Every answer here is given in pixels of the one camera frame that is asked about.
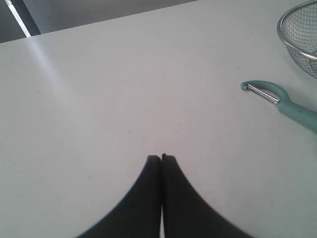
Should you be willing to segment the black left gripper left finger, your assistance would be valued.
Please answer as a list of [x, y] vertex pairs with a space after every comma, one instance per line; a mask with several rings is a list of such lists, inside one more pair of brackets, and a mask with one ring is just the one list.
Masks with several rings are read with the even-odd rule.
[[158, 238], [161, 221], [161, 159], [148, 156], [122, 200], [80, 238]]

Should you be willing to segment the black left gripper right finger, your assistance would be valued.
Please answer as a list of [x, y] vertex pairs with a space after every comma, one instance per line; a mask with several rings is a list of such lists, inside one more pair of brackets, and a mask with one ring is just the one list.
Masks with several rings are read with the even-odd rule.
[[212, 209], [195, 191], [176, 158], [163, 154], [162, 208], [166, 238], [246, 238], [240, 230]]

